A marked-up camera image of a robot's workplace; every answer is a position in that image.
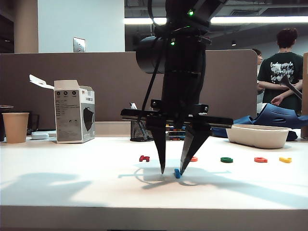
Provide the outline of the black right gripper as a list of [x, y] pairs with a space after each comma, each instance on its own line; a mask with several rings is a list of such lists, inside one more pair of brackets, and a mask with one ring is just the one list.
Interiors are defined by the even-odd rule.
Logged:
[[121, 111], [123, 119], [146, 122], [146, 128], [151, 131], [157, 148], [162, 174], [166, 164], [166, 123], [176, 127], [190, 124], [186, 127], [180, 159], [181, 175], [212, 134], [211, 127], [230, 128], [233, 125], [231, 118], [205, 115], [208, 105], [199, 103], [204, 77], [204, 74], [192, 73], [165, 74], [161, 99], [151, 100], [153, 110], [125, 108]]

